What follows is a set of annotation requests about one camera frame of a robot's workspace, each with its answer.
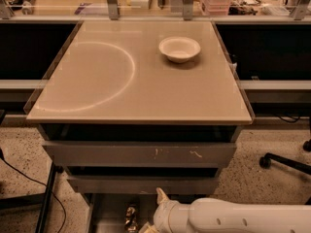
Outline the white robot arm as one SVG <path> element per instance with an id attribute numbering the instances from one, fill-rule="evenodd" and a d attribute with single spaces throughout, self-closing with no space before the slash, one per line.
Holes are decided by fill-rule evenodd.
<path id="1" fill-rule="evenodd" d="M 153 219 L 138 233 L 311 233 L 308 205 L 238 204 L 200 198 L 191 204 L 170 200 L 158 187 Z"/>

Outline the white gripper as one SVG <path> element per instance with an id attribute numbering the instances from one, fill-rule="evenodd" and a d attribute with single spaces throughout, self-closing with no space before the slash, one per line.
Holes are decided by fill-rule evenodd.
<path id="1" fill-rule="evenodd" d="M 146 222 L 138 233 L 191 233 L 190 204 L 169 200 L 160 187 L 156 189 L 156 194 L 158 207 L 154 214 L 154 225 Z"/>

